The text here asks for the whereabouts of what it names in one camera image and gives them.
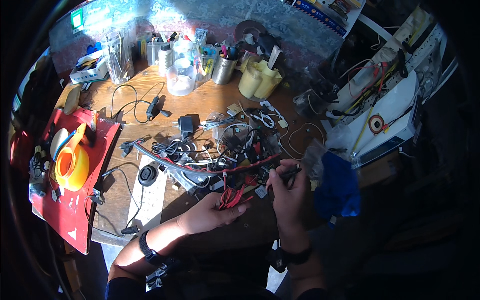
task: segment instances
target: black rubber cap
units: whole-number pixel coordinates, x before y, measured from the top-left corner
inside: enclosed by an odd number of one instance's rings
[[[155,182],[156,174],[156,168],[151,165],[146,165],[138,174],[138,182],[143,186],[151,186]]]

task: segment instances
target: red board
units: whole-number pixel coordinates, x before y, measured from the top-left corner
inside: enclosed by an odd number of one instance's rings
[[[65,115],[61,109],[53,111],[50,120],[43,132],[46,139],[50,124],[55,122],[55,133],[60,128],[72,132],[82,123],[90,125],[91,111],[78,109],[71,115]],[[47,184],[47,195],[34,195],[30,201],[43,218],[62,236],[70,245],[83,254],[88,254],[88,221],[85,215],[84,199],[92,193],[92,188],[98,180],[106,153],[115,137],[120,124],[99,119],[96,125],[96,142],[93,148],[84,146],[88,153],[90,169],[84,186],[76,191],[65,190],[65,194],[54,201],[51,196],[52,188]],[[90,212],[91,201],[87,200],[87,211]]]

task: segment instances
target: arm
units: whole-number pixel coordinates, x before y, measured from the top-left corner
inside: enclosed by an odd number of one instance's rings
[[[267,186],[272,185],[275,194],[273,208],[280,235],[280,246],[283,250],[292,254],[300,253],[310,247],[310,239],[301,224],[299,216],[307,189],[305,170],[297,173],[291,190],[287,190],[279,177],[279,174],[297,163],[298,161],[293,159],[281,160],[281,166],[277,167],[276,170],[270,170],[270,177],[267,181]],[[311,288],[326,288],[322,264],[315,252],[312,252],[308,261],[304,264],[288,264],[287,268],[292,279],[293,299]]]
[[[190,234],[210,231],[223,224],[230,224],[247,210],[247,204],[218,211],[220,193],[210,193],[182,215],[151,229],[146,235],[147,245],[160,255],[168,255],[175,245]],[[157,269],[145,261],[139,239],[130,241],[119,253],[110,267],[108,281],[127,277],[145,282],[145,277]]]

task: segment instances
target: black wristband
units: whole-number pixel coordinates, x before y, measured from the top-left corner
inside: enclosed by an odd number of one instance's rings
[[[289,252],[283,250],[282,248],[280,248],[280,250],[282,252],[283,260],[284,260],[285,265],[287,265],[287,264],[304,264],[310,258],[310,254],[313,251],[311,245],[307,249],[305,249],[302,252],[297,253],[297,254],[289,253]]]
[[[147,245],[147,231],[142,233],[140,239],[138,240],[138,244],[140,246],[140,250],[145,255],[145,260],[154,266],[160,266],[163,262],[167,259],[166,256],[158,254],[155,250],[152,250]]]

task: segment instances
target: wooden table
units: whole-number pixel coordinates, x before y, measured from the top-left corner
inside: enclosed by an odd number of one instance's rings
[[[165,78],[158,76],[156,66],[142,68],[142,66],[136,65],[136,69],[137,68],[139,69],[136,70],[137,74],[130,79],[127,84],[135,87],[138,93],[138,99],[151,102],[153,97],[159,93],[159,96],[164,96],[164,98],[161,97],[161,100],[165,100],[163,109],[170,111],[172,114],[169,118],[159,114],[154,120],[147,124],[139,124],[133,116],[133,104],[127,106],[123,110],[123,113],[120,113],[117,121],[123,124],[123,129],[118,140],[112,144],[112,147],[115,147],[115,149],[113,150],[107,169],[114,167],[121,168],[127,175],[131,189],[133,189],[136,180],[140,158],[137,160],[136,150],[132,150],[125,158],[121,158],[122,150],[119,149],[121,143],[140,137],[152,137],[144,144],[148,149],[151,146],[151,142],[156,140],[161,142],[163,137],[179,133],[178,128],[172,127],[172,122],[177,121],[180,116],[198,114],[200,120],[205,120],[212,111],[222,112],[226,115],[227,106],[237,103],[237,100],[240,100],[244,108],[260,107],[257,102],[250,101],[240,94],[238,82],[241,73],[239,71],[235,71],[231,82],[227,85],[217,85],[212,81],[208,81],[197,87],[189,95],[178,97],[171,95],[167,91]],[[57,101],[56,108],[64,106],[68,92],[72,87],[73,86],[68,85],[63,90],[63,93]],[[117,85],[114,85],[110,79],[103,82],[92,83],[89,88],[90,93],[82,93],[80,104],[86,97],[93,99],[94,104],[92,109],[98,110],[101,118],[110,119],[112,93],[116,87]],[[292,102],[293,96],[295,95],[289,90],[279,87],[268,99],[286,118],[289,124],[289,134],[308,121],[323,129],[320,124],[320,118],[324,119],[324,116],[319,116],[318,120],[305,120],[296,114]],[[130,87],[125,86],[119,88],[113,100],[113,113],[115,114],[124,104],[134,100],[135,93]],[[145,103],[139,103],[137,105],[137,118],[140,121],[146,120],[145,111],[147,107],[148,105]],[[281,134],[286,132],[286,129],[282,129],[279,126],[277,127]],[[306,128],[307,127],[304,127],[304,130],[296,133],[294,137],[292,137],[292,144],[295,145],[299,152],[304,152],[311,138],[315,137],[320,141],[322,140],[321,134],[313,126],[310,127],[310,132],[306,132]],[[289,134],[282,139],[282,144],[294,155],[294,152],[291,151],[287,143]],[[195,133],[194,137],[198,147],[201,147],[206,140],[210,140],[215,144],[212,138],[212,131],[204,132],[199,130]],[[216,156],[216,150],[211,149],[211,154]],[[282,153],[281,157],[288,158],[285,153]],[[99,214],[95,214],[94,226],[98,227],[101,222],[100,225],[102,225],[103,229],[113,232],[113,228],[116,228],[117,232],[119,232],[125,227],[127,222],[130,195],[123,176],[120,173],[116,174],[116,172],[114,172],[114,176],[116,182],[105,192],[105,203],[97,206],[100,216]],[[180,249],[191,252],[204,252],[249,247],[277,239],[278,231],[275,216],[268,197],[260,199],[253,191],[247,195],[254,196],[251,200],[252,207],[238,218],[236,222],[229,226],[216,228],[210,232],[190,236],[181,243]],[[308,196],[304,207],[305,212],[302,214],[303,221],[308,228],[319,223],[313,210],[312,196],[313,193]],[[196,202],[196,198],[189,196],[184,189],[178,191],[172,189],[168,181],[163,207],[158,208],[159,212],[162,211],[161,222],[187,211]],[[91,240],[120,246],[125,245],[129,241],[127,239],[117,239],[108,236],[95,229],[92,231]]]

